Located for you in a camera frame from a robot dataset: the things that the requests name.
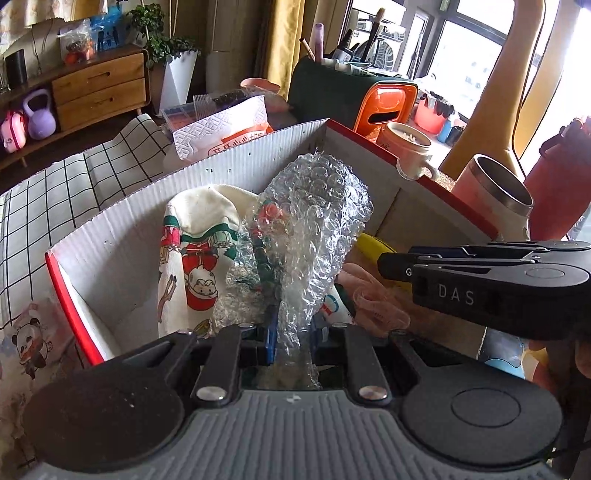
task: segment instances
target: kettlebell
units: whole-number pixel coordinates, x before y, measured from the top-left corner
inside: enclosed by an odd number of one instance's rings
[[[47,106],[39,110],[31,110],[29,102],[38,96],[47,97]],[[22,101],[22,108],[29,117],[29,135],[35,140],[42,140],[49,137],[56,131],[56,119],[51,114],[51,96],[46,89],[35,90],[29,93]]]

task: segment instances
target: metal bolt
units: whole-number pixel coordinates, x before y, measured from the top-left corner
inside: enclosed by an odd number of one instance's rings
[[[383,400],[388,396],[388,391],[384,387],[366,385],[359,389],[359,396],[365,400]]]
[[[197,390],[197,398],[200,398],[204,401],[223,400],[226,398],[227,394],[228,392],[226,392],[222,387],[208,386],[201,387],[199,390]]]

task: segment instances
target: red bottle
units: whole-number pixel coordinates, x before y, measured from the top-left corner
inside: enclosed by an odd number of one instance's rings
[[[540,148],[524,181],[534,199],[532,240],[561,240],[591,203],[591,137],[575,119]]]

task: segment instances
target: checkered fabric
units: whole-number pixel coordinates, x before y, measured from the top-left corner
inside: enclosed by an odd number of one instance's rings
[[[53,288],[46,250],[101,210],[161,178],[168,145],[150,116],[140,115],[112,141],[56,162],[0,197],[2,326]]]

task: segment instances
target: wooden drawer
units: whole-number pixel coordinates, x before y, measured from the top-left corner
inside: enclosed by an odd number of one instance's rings
[[[101,117],[108,118],[114,112],[144,106],[146,90],[144,79],[132,80],[86,95],[57,106],[57,116],[62,130],[69,130]]]
[[[89,93],[141,78],[144,55],[138,52],[70,73],[54,80],[51,86],[56,105],[64,105]]]

